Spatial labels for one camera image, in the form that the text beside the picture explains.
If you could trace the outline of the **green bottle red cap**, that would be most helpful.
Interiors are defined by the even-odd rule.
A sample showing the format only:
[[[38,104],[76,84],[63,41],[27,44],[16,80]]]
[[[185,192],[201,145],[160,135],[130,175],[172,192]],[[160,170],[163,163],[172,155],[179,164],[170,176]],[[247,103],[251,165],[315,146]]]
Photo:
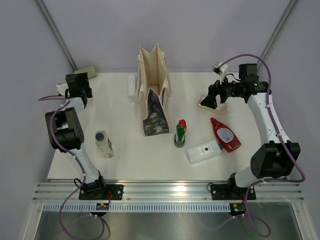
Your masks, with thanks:
[[[184,119],[180,119],[176,125],[176,133],[174,136],[174,145],[177,148],[182,148],[185,145],[186,140],[187,123]]]

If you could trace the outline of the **clear square bottle black cap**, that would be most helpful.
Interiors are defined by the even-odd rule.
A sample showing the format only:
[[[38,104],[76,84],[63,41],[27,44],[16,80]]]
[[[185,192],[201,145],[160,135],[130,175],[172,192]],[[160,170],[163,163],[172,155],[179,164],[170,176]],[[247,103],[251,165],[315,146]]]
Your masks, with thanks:
[[[95,144],[107,159],[114,156],[112,142],[104,130],[95,133]]]

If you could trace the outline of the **pale green bottle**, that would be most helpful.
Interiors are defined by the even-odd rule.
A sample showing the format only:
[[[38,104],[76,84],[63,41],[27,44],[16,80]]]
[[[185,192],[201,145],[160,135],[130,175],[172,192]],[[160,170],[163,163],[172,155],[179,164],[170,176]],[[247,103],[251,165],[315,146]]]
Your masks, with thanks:
[[[74,73],[75,74],[87,73],[87,77],[89,80],[97,77],[97,72],[93,65],[78,69],[74,71]]]

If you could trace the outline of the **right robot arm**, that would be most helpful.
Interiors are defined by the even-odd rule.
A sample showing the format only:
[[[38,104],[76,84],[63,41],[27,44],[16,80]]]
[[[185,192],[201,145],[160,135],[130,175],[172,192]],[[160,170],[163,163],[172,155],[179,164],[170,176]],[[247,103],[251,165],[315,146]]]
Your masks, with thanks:
[[[228,98],[242,98],[251,110],[260,135],[261,146],[251,157],[250,164],[233,173],[224,184],[212,184],[213,200],[255,200],[257,182],[285,182],[301,152],[292,142],[277,117],[270,83],[260,81],[255,63],[239,65],[239,80],[228,81],[227,66],[220,63],[213,68],[219,79],[208,88],[208,94],[198,104],[216,110]]]

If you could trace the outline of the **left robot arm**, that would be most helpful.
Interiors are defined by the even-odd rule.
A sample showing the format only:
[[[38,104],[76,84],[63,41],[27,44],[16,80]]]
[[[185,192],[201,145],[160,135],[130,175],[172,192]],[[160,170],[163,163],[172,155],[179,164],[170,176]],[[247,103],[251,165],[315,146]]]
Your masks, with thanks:
[[[51,146],[65,154],[73,163],[81,179],[74,182],[80,190],[79,198],[102,200],[108,192],[100,171],[90,160],[85,147],[85,135],[78,113],[87,106],[93,97],[86,72],[68,74],[65,77],[67,89],[63,94],[49,95],[40,101],[61,100],[60,107],[45,114],[45,122]]]

